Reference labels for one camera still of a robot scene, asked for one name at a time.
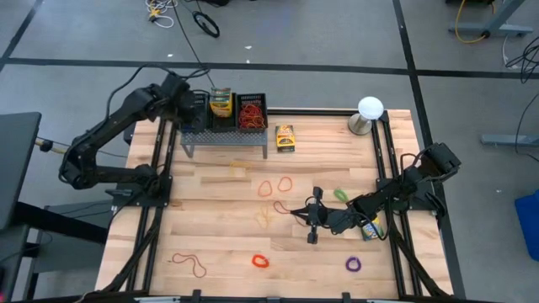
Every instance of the cardboard box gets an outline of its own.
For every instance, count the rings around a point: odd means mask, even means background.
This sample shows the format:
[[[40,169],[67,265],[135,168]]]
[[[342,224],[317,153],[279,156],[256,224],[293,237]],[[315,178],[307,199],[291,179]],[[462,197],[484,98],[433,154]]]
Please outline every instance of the cardboard box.
[[[277,125],[275,127],[275,139],[277,140],[278,152],[293,152],[296,150],[296,138],[294,126]]]

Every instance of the purple rubber band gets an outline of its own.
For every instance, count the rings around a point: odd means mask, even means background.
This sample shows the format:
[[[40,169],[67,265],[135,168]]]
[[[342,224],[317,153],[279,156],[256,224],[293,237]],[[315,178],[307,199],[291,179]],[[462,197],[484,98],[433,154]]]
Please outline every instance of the purple rubber band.
[[[351,268],[351,267],[350,267],[350,264],[351,264],[352,262],[356,262],[356,263],[357,263],[357,268]],[[357,257],[350,257],[350,258],[348,258],[348,261],[346,261],[346,269],[347,269],[348,271],[350,271],[350,272],[353,272],[353,273],[359,272],[360,269],[361,269],[361,261],[360,261],[360,259],[357,258]]]

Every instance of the wooden table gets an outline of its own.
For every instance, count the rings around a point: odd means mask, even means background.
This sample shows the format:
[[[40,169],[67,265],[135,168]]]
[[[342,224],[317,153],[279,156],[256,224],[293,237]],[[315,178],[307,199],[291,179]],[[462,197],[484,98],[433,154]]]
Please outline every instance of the wooden table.
[[[410,112],[389,110],[389,116],[397,155],[417,153]],[[294,125],[296,152],[277,153],[274,129],[282,124]],[[151,161],[157,125],[137,124],[127,167]],[[313,186],[325,190],[327,207],[336,208],[343,208],[333,195],[337,187],[350,198],[375,191],[378,175],[372,136],[351,134],[344,116],[270,116],[268,132],[267,160],[256,147],[199,146],[192,159],[175,148],[173,191],[163,214],[150,293],[191,295],[200,289],[209,296],[339,298],[342,292],[350,292],[352,298],[397,298],[389,241],[364,242],[357,228],[338,236],[318,229],[318,244],[307,244],[309,229],[273,208],[276,200],[289,209],[302,207]],[[383,131],[380,136],[386,151]],[[293,180],[292,190],[277,189],[283,177]],[[257,190],[265,180],[273,194],[262,198]],[[96,289],[106,286],[131,255],[140,212],[138,207],[125,207],[116,216]],[[383,212],[379,216],[385,228]],[[436,219],[428,211],[410,211],[408,216],[419,261],[443,290],[452,293]],[[196,278],[190,261],[171,263],[175,253],[198,256],[207,275]],[[251,264],[256,253],[270,260],[268,268]],[[345,269],[350,256],[360,258],[359,273]],[[136,289],[141,287],[145,259]],[[408,264],[402,255],[401,259],[407,292],[412,294]],[[204,271],[197,267],[196,273]]]

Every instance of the rubber band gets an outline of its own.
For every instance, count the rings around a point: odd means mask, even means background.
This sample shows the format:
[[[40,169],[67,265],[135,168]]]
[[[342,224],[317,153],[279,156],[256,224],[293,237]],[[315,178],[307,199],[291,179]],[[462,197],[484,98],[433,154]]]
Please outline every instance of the rubber band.
[[[352,262],[355,262],[355,263],[357,264],[357,267],[356,267],[356,268],[352,268],[352,267],[350,266],[350,264],[351,264]],[[361,269],[361,261],[360,261],[359,258],[357,258],[357,257],[355,257],[355,256],[352,256],[352,257],[348,258],[348,260],[346,261],[346,270],[348,270],[348,271],[350,271],[350,272],[352,272],[352,273],[357,273],[357,272],[360,271],[360,269]]]
[[[280,205],[280,207],[281,207],[283,210],[285,210],[285,212],[278,210],[278,209],[277,209],[277,205]],[[274,208],[274,210],[275,210],[276,212],[278,212],[278,213],[280,213],[280,214],[282,214],[282,215],[289,215],[289,214],[291,213],[291,211],[290,211],[289,209],[287,209],[287,208],[286,208],[280,201],[275,201],[275,202],[273,203],[273,208]],[[303,226],[303,227],[307,227],[307,226],[308,226],[308,225],[304,224],[303,222],[301,222],[300,219],[299,219],[298,217],[296,217],[295,215],[294,215],[294,219],[296,219],[297,224],[299,224],[300,226]]]
[[[341,202],[346,203],[346,202],[350,201],[348,199],[348,195],[342,189],[335,189],[334,190],[334,195]]]
[[[261,259],[264,261],[264,263],[258,263],[257,259]],[[270,266],[270,261],[261,254],[255,254],[251,260],[251,263],[258,268],[268,268]]]
[[[240,128],[264,128],[262,109],[254,104],[244,104],[239,112]]]
[[[245,172],[247,172],[252,167],[252,165],[249,162],[230,162],[229,167],[229,171],[232,172],[232,176],[235,176],[235,167],[245,168]]]
[[[185,258],[185,259],[182,260],[182,261],[176,261],[176,260],[174,260],[174,258],[176,257],[176,255],[178,255],[178,256],[180,256],[180,257],[183,257],[183,258]],[[186,262],[187,260],[193,260],[193,275],[194,275],[196,278],[199,278],[199,279],[200,279],[200,278],[204,278],[205,275],[207,274],[207,270],[205,269],[204,266],[202,266],[202,264],[200,263],[199,258],[196,257],[196,255],[194,255],[194,254],[183,255],[183,254],[177,252],[177,253],[175,253],[175,254],[172,256],[172,262],[173,262],[173,263],[176,263],[176,264],[181,264],[181,263],[183,263],[183,262]],[[196,269],[196,264],[199,264],[199,266],[200,266],[202,269],[204,269],[204,274],[202,274],[202,275],[197,275],[197,274],[196,274],[196,271],[195,271],[195,269]]]
[[[260,193],[260,190],[262,189],[262,185],[264,185],[265,183],[267,183],[269,185],[269,194],[261,194]],[[263,181],[259,186],[259,197],[268,197],[268,196],[271,196],[271,194],[273,194],[273,189],[271,188],[270,181],[268,181],[268,180]]]
[[[283,182],[284,179],[288,179],[290,181],[290,187],[288,189],[280,189],[280,184]],[[292,179],[290,177],[283,177],[279,181],[279,185],[277,185],[277,189],[281,192],[289,191],[294,187],[294,183],[292,182]]]
[[[265,220],[265,226],[262,226],[259,217],[262,217]],[[267,230],[271,223],[270,209],[268,208],[268,205],[260,206],[260,212],[255,216],[254,219],[257,221],[257,223],[259,223],[260,228]]]

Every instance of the red rubber bands in basket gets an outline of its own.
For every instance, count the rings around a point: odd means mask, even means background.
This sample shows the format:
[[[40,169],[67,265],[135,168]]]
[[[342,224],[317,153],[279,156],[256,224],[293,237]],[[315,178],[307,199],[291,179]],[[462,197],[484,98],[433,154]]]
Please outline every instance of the red rubber bands in basket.
[[[268,128],[268,106],[265,93],[236,96],[237,127],[241,132],[264,132]]]

